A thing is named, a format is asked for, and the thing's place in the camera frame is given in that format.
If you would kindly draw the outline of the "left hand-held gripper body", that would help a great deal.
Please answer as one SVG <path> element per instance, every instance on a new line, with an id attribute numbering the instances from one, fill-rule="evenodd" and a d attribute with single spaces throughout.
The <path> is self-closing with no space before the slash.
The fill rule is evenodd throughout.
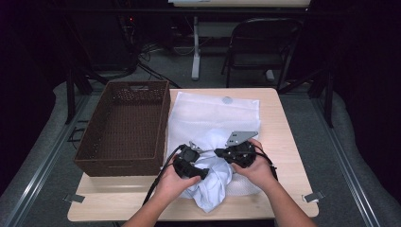
<path id="1" fill-rule="evenodd" d="M 193 146 L 180 145 L 179 150 L 181 151 L 173 159 L 173 167 L 176 173 L 181 177 L 193 178 L 200 176 L 202 180 L 208 175 L 208 168 L 199 168 L 195 166 L 195 163 L 201 157 L 200 154 L 194 149 Z"/>

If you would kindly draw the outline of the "aluminium floor rail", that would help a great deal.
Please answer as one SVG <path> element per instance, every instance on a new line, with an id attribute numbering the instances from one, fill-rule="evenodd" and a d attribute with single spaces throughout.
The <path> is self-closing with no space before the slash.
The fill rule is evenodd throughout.
<path id="1" fill-rule="evenodd" d="M 329 140 L 334 148 L 335 160 L 340 167 L 341 174 L 346 181 L 365 226 L 381 227 L 381 224 L 372 208 L 372 205 L 367 199 L 365 191 L 363 190 L 353 167 L 351 166 L 351 163 L 344 151 L 340 139 L 335 132 L 335 129 L 331 128 L 325 120 L 322 103 L 317 98 L 311 98 L 310 101 L 320 119 L 320 122 L 323 124 L 325 133 L 329 137 Z"/>
<path id="2" fill-rule="evenodd" d="M 66 99 L 60 96 L 56 98 L 55 107 L 37 141 L 0 197 L 0 227 L 22 225 L 89 100 L 88 96 L 78 97 L 75 102 L 76 113 L 66 124 Z"/>

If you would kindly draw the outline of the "black metal stand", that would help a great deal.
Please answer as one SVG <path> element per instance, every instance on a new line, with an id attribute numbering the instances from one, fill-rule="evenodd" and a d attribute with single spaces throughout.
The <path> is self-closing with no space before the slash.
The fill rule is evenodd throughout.
<path id="1" fill-rule="evenodd" d="M 75 88 L 83 95 L 90 95 L 93 92 L 93 87 L 89 80 L 94 79 L 103 85 L 108 83 L 108 80 L 97 74 L 93 70 L 85 67 L 72 67 L 66 75 L 66 91 L 67 91 L 67 119 L 66 124 L 69 124 L 76 115 L 75 103 Z"/>
<path id="2" fill-rule="evenodd" d="M 300 79 L 296 79 L 289 85 L 278 90 L 279 94 L 288 93 L 302 84 L 311 81 L 312 85 L 308 90 L 310 98 L 319 98 L 323 92 L 324 104 L 323 104 L 323 118 L 327 125 L 332 128 L 332 104 L 334 94 L 334 74 L 329 69 L 318 69 L 309 75 L 306 75 Z"/>

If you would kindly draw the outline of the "person's right hand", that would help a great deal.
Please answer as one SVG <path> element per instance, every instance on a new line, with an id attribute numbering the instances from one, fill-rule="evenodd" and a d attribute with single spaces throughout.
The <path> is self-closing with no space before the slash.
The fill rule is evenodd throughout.
<path id="1" fill-rule="evenodd" d="M 251 183 L 266 191 L 276 183 L 276 180 L 271 173 L 269 162 L 263 157 L 261 143 L 255 139 L 250 139 L 249 142 L 255 146 L 257 152 L 254 162 L 246 168 L 237 164 L 232 164 L 232 167 L 236 173 L 245 176 Z"/>

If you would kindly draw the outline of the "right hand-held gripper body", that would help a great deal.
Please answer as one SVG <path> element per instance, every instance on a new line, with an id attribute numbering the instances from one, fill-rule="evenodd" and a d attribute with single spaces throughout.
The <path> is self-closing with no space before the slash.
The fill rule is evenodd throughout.
<path id="1" fill-rule="evenodd" d="M 250 139 L 257 134 L 257 131 L 233 131 L 226 142 L 226 161 L 242 168 L 250 166 L 256 158 L 255 147 Z"/>

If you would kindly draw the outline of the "white desk leg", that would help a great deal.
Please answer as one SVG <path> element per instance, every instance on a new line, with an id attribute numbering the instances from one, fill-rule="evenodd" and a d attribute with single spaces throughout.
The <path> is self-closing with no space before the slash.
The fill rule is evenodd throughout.
<path id="1" fill-rule="evenodd" d="M 197 17 L 194 18 L 193 36 L 194 36 L 194 56 L 193 56 L 191 78 L 193 80 L 198 80 L 200 78 L 201 55 L 200 55 L 200 42 L 199 42 L 199 21 Z"/>

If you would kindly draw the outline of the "black folding chair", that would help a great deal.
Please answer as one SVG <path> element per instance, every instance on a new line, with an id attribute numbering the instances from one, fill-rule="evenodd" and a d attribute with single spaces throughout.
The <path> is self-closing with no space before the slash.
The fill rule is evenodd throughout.
<path id="1" fill-rule="evenodd" d="M 233 70 L 279 70 L 276 88 L 284 82 L 302 23 L 289 18 L 252 18 L 238 24 L 231 35 L 221 69 L 230 86 Z"/>

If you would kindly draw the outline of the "grey metal table bracket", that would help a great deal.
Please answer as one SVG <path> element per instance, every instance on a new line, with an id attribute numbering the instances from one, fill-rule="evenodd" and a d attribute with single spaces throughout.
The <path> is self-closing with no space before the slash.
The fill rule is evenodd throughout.
<path id="1" fill-rule="evenodd" d="M 305 202 L 319 202 L 323 198 L 324 198 L 324 193 L 322 191 L 317 191 L 308 195 L 303 195 L 303 200 Z"/>
<path id="2" fill-rule="evenodd" d="M 72 203 L 72 202 L 83 203 L 84 197 L 81 196 L 81 195 L 77 195 L 77 194 L 66 194 L 63 197 L 63 200 L 67 201 L 67 202 L 70 202 L 70 203 Z"/>

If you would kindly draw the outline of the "brown woven basket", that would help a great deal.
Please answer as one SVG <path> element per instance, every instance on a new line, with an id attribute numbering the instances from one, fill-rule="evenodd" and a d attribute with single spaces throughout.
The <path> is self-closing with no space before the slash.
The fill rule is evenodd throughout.
<path id="1" fill-rule="evenodd" d="M 158 174 L 170 103 L 166 81 L 108 83 L 82 136 L 75 164 L 90 177 Z"/>

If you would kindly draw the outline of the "dark equipment cabinet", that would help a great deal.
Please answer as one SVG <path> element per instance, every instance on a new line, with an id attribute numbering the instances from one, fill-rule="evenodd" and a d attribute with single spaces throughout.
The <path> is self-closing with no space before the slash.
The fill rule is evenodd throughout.
<path id="1" fill-rule="evenodd" d="M 132 56 L 124 30 L 115 15 L 78 14 L 73 16 L 78 36 L 96 71 L 134 72 Z"/>

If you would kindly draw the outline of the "person's left hand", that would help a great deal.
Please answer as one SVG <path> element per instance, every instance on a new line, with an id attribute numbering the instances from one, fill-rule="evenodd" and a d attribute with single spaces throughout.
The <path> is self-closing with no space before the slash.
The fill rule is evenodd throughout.
<path id="1" fill-rule="evenodd" d="M 177 199 L 188 187 L 198 183 L 200 176 L 181 178 L 172 165 L 166 168 L 161 180 L 156 186 L 154 197 L 159 201 L 172 202 Z"/>

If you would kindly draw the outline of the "white mesh laundry bag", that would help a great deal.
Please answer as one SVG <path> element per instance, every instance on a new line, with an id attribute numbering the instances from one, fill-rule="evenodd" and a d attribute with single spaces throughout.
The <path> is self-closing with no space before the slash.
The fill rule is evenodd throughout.
<path id="1" fill-rule="evenodd" d="M 188 144 L 211 129 L 259 131 L 259 101 L 231 96 L 208 96 L 179 92 L 168 118 L 167 151 Z M 226 187 L 227 196 L 245 196 L 259 189 L 233 171 Z"/>

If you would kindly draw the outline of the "white shirt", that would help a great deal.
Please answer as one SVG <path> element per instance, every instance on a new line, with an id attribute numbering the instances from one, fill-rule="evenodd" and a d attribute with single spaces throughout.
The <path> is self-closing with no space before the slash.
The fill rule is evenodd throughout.
<path id="1" fill-rule="evenodd" d="M 180 197 L 193 199 L 205 213 L 211 212 L 222 203 L 226 197 L 226 187 L 232 180 L 232 168 L 215 154 L 217 148 L 225 148 L 230 134 L 231 132 L 225 129 L 211 129 L 190 140 L 200 149 L 200 158 L 195 167 L 208 168 L 209 171 L 204 180 L 185 189 Z"/>

